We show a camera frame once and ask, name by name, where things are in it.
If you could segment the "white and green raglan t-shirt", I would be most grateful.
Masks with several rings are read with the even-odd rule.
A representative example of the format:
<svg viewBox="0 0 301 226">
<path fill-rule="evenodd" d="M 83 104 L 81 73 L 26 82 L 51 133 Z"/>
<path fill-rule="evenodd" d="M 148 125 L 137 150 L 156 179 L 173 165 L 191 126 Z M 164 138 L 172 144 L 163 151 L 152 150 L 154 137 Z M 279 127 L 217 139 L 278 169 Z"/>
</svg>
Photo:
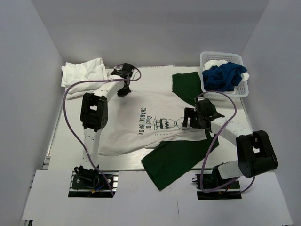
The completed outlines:
<svg viewBox="0 0 301 226">
<path fill-rule="evenodd" d="M 199 74 L 192 72 L 174 74 L 171 92 L 131 92 L 118 98 L 115 127 L 101 136 L 99 154 L 120 156 L 150 149 L 142 165 L 163 190 L 219 145 L 208 131 L 182 126 L 184 109 L 193 106 L 200 93 Z"/>
</svg>

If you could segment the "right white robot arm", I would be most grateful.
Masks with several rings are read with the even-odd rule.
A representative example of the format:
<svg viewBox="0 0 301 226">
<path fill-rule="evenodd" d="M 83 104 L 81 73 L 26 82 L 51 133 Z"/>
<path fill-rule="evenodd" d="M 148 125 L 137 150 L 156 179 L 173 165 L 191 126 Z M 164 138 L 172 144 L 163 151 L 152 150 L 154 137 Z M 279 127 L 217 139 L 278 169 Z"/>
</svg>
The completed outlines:
<svg viewBox="0 0 301 226">
<path fill-rule="evenodd" d="M 236 147 L 237 159 L 215 166 L 211 182 L 224 188 L 239 177 L 253 178 L 278 168 L 278 160 L 267 132 L 251 131 L 218 113 L 206 98 L 198 98 L 194 108 L 185 108 L 184 127 L 214 133 L 213 141 L 222 137 Z"/>
</svg>

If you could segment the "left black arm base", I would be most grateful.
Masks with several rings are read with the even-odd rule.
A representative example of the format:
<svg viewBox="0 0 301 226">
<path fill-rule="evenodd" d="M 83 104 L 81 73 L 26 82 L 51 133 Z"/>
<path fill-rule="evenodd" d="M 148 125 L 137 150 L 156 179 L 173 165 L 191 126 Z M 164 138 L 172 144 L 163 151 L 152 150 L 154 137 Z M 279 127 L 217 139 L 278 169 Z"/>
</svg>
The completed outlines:
<svg viewBox="0 0 301 226">
<path fill-rule="evenodd" d="M 84 179 L 73 172 L 68 192 L 69 198 L 112 198 L 113 195 L 109 189 L 111 186 L 115 194 L 118 185 L 118 175 L 105 174 L 107 181 L 102 175 L 96 176 L 94 182 Z"/>
</svg>

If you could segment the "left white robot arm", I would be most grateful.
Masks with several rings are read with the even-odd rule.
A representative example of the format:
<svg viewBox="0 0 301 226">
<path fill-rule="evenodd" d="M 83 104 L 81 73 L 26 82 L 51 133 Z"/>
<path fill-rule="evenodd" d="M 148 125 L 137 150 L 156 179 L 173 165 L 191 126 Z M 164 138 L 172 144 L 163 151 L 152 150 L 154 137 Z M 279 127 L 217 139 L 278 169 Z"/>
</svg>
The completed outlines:
<svg viewBox="0 0 301 226">
<path fill-rule="evenodd" d="M 114 95 L 125 97 L 131 92 L 129 85 L 135 69 L 133 65 L 124 63 L 121 68 L 113 69 L 109 81 L 97 90 L 83 95 L 80 112 L 84 130 L 83 164 L 74 169 L 90 188 L 99 184 L 98 149 L 101 132 L 109 119 L 108 102 Z"/>
</svg>

